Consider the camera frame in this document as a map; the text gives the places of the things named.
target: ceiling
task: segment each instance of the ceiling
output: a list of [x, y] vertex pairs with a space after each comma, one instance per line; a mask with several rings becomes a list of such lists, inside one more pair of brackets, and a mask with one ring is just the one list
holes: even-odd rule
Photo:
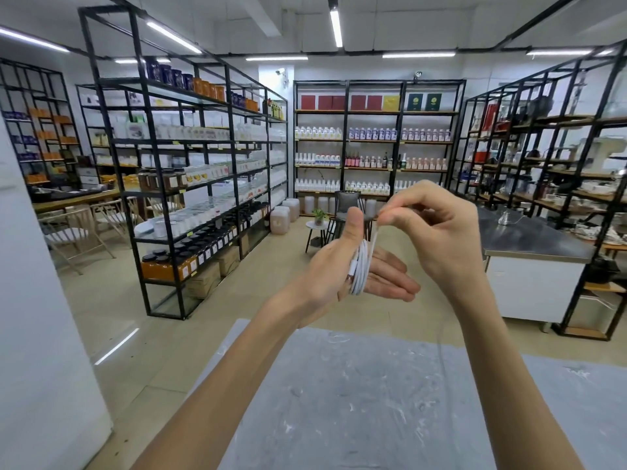
[[[217, 54], [335, 51], [327, 0], [128, 0]], [[347, 51], [490, 47], [556, 0], [339, 0]], [[1, 0], [0, 24], [84, 47], [76, 9], [109, 0]], [[627, 38], [627, 0], [581, 0], [509, 46]], [[95, 28], [99, 54], [128, 55]], [[154, 32], [150, 39], [165, 44]]]

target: potted plant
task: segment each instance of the potted plant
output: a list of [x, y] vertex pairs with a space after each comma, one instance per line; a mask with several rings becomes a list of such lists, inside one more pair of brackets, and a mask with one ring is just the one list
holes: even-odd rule
[[322, 226], [326, 218], [328, 218], [328, 215], [322, 209], [317, 208], [313, 210], [313, 223], [315, 225]]

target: beige tile floor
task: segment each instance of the beige tile floor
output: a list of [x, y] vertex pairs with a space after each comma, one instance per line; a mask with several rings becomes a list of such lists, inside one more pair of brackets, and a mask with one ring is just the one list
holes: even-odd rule
[[[286, 236], [268, 236], [187, 321], [146, 317], [132, 253], [114, 247], [85, 261], [85, 275], [59, 273], [85, 344], [95, 362], [135, 328], [139, 331], [94, 367], [114, 419], [114, 433], [89, 470], [125, 470], [183, 401], [237, 318], [250, 318], [264, 300], [304, 269], [305, 218]], [[378, 244], [405, 260], [423, 288], [413, 303], [349, 297], [312, 326], [463, 345], [459, 325], [442, 293], [420, 268], [411, 243], [383, 228]], [[521, 352], [627, 366], [627, 326], [609, 343], [562, 338], [538, 324], [508, 321]]]

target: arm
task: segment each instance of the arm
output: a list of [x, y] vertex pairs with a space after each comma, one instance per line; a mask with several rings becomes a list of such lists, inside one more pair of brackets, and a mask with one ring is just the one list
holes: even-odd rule
[[[215, 369], [183, 403], [132, 470], [211, 470], [290, 335], [323, 316], [347, 293], [350, 260], [362, 241], [363, 214], [349, 210], [342, 237], [323, 247], [305, 273], [271, 297]], [[411, 301], [419, 285], [393, 254], [378, 251], [366, 291]]]
[[380, 224], [408, 234], [459, 319], [500, 470], [583, 470], [501, 318], [483, 271], [476, 207], [430, 181], [395, 195]]

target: black chair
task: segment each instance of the black chair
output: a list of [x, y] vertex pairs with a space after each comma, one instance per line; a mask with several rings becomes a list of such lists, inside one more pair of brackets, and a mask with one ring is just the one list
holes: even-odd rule
[[335, 217], [329, 219], [327, 233], [325, 234], [327, 244], [332, 239], [338, 239], [344, 230], [346, 214], [351, 207], [358, 207], [364, 213], [364, 235], [370, 241], [372, 235], [373, 217], [365, 214], [365, 201], [359, 191], [336, 191], [335, 192]]

